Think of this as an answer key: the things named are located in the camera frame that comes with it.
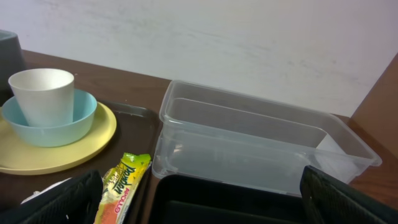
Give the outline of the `light blue bowl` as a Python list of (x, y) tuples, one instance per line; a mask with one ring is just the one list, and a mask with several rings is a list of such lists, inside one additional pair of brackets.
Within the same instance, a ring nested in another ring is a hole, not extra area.
[(49, 128), (29, 126), (13, 96), (3, 104), (2, 117), (25, 143), (39, 147), (59, 147), (81, 139), (90, 130), (97, 100), (87, 91), (74, 91), (73, 121)]

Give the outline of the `white plastic cup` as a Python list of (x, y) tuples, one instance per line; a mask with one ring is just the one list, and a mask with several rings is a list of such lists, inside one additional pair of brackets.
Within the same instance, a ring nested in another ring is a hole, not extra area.
[(11, 75), (8, 83), (29, 126), (53, 127), (73, 121), (74, 75), (36, 68)]

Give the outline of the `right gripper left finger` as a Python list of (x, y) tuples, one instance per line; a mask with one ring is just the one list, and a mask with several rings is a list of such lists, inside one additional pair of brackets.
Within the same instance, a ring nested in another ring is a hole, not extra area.
[(47, 188), (28, 201), (1, 213), (1, 223), (93, 224), (102, 197), (103, 180), (97, 170)]

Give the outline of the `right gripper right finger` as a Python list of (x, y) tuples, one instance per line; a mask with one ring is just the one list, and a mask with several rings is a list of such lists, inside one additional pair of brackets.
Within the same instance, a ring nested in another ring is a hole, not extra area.
[(313, 166), (305, 166), (300, 192), (310, 223), (397, 223), (397, 210)]

